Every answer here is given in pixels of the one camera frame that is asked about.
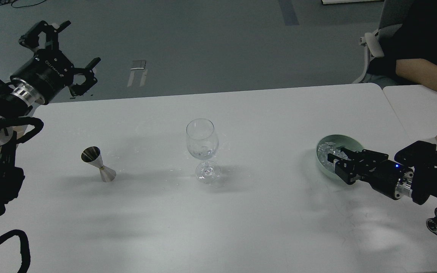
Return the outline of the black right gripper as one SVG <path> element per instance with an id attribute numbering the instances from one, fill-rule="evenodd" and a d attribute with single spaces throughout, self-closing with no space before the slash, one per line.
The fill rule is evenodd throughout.
<path id="1" fill-rule="evenodd" d="M 327 146 L 327 167 L 335 167 L 335 174 L 345 184 L 366 182 L 392 200 L 411 197 L 413 192 L 413 169 L 391 161 L 388 154 L 349 146 Z"/>

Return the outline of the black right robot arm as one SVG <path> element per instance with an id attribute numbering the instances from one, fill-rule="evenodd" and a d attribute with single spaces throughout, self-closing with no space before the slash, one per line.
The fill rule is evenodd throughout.
<path id="1" fill-rule="evenodd" d="M 328 153 L 326 159 L 347 185 L 363 181 L 392 200 L 407 196 L 418 205 L 432 196 L 437 198 L 437 146 L 430 142 L 412 143 L 397 152 L 393 161 L 384 153 L 346 147 L 340 147 L 339 153 Z M 437 235 L 437 207 L 426 226 Z"/>

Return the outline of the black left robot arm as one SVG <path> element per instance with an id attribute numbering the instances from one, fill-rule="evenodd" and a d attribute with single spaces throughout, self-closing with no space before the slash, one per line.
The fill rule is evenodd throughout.
<path id="1" fill-rule="evenodd" d="M 94 58 L 83 68 L 77 68 L 60 50 L 61 33 L 71 23 L 54 26 L 40 21 L 19 38 L 19 44 L 33 52 L 29 61 L 14 72 L 8 82 L 0 79 L 0 216 L 6 205 L 16 199 L 25 174 L 16 166 L 16 150 L 43 129 L 41 119 L 31 116 L 38 105 L 47 105 L 56 95 L 68 88 L 72 97 L 82 96 L 97 79 Z M 0 235 L 0 245 L 12 237 L 19 239 L 21 265 L 17 270 L 26 273 L 31 264 L 31 252 L 26 233 L 14 229 Z"/>

